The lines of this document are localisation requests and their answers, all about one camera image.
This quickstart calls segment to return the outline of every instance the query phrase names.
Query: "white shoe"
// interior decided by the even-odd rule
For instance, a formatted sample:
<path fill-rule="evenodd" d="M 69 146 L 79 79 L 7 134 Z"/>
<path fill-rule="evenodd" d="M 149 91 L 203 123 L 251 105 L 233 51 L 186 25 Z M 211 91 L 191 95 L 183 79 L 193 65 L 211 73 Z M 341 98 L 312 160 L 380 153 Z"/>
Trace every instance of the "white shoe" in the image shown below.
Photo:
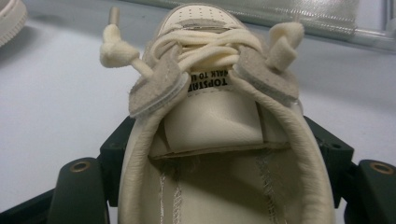
<path fill-rule="evenodd" d="M 107 26 L 102 64 L 142 75 L 130 95 L 119 223 L 334 223 L 329 178 L 287 70 L 304 29 L 282 23 L 270 35 L 267 47 L 228 12 L 186 5 L 142 61 Z"/>
<path fill-rule="evenodd" d="M 0 47 L 21 30 L 26 17 L 26 6 L 21 0 L 0 0 Z"/>

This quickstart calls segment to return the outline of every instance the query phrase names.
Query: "white surface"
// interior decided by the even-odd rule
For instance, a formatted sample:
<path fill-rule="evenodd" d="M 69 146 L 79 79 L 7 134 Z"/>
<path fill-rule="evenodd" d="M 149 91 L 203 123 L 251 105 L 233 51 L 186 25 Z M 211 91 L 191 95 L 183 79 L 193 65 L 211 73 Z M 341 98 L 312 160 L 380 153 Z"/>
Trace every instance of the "white surface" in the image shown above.
<path fill-rule="evenodd" d="M 68 162 L 96 157 L 128 115 L 138 74 L 99 64 L 109 8 L 121 7 L 123 37 L 140 49 L 168 11 L 104 0 L 25 3 L 25 28 L 0 48 L 0 212 L 54 188 Z M 370 17 L 359 16 L 358 25 L 380 29 L 380 9 L 362 0 L 360 11 Z M 353 146 L 354 162 L 396 164 L 396 56 L 313 37 L 298 51 L 292 70 L 305 114 Z M 115 209 L 111 215 L 116 223 Z"/>

